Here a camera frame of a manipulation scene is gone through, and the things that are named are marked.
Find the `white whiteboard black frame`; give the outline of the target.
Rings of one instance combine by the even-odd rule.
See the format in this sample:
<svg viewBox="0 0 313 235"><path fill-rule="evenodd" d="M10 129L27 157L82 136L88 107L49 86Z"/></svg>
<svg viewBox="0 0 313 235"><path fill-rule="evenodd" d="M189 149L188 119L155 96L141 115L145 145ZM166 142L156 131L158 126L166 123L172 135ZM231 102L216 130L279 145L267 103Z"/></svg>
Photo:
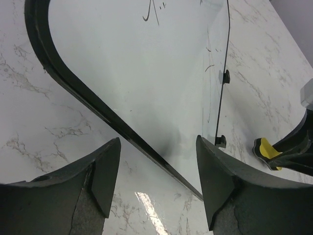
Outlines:
<svg viewBox="0 0 313 235"><path fill-rule="evenodd" d="M44 70L198 198L196 138L218 136L226 0L27 0Z"/></svg>

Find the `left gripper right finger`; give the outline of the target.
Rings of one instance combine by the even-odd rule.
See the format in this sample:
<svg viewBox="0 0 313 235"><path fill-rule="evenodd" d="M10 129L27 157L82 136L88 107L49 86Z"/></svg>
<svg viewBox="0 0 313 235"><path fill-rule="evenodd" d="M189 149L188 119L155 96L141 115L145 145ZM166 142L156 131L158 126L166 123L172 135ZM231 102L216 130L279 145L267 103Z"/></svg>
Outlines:
<svg viewBox="0 0 313 235"><path fill-rule="evenodd" d="M267 174L196 139L208 228L216 235L310 235L313 187Z"/></svg>

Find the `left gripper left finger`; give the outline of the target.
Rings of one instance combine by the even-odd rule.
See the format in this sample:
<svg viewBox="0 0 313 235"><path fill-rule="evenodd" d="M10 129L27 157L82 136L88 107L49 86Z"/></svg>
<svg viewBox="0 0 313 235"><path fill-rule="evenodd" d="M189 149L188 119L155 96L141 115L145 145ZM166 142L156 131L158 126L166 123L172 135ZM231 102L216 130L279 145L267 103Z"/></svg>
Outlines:
<svg viewBox="0 0 313 235"><path fill-rule="evenodd" d="M100 235L120 162L115 138L56 171L0 187L3 235Z"/></svg>

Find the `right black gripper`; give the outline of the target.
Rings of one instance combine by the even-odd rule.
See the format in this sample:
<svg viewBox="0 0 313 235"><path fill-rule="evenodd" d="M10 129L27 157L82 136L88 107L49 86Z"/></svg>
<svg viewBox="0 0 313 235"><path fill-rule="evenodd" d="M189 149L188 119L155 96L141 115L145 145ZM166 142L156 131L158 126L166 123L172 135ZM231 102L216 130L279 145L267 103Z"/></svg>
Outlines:
<svg viewBox="0 0 313 235"><path fill-rule="evenodd" d="M291 169L309 176L313 175L313 79L300 90L300 103L306 114L300 123L273 147L282 152L269 160L269 166Z"/></svg>

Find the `yellow black whiteboard eraser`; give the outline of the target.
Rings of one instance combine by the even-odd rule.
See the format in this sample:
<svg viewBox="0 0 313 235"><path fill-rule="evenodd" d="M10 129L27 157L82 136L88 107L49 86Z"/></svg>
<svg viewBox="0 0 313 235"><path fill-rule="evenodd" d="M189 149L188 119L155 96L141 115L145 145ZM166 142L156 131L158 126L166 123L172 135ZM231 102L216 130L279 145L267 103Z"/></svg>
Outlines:
<svg viewBox="0 0 313 235"><path fill-rule="evenodd" d="M279 166L270 166L269 161L282 152L277 151L266 138L258 138L254 141L254 147L252 148L253 154L261 160L270 170L278 171L282 170Z"/></svg>

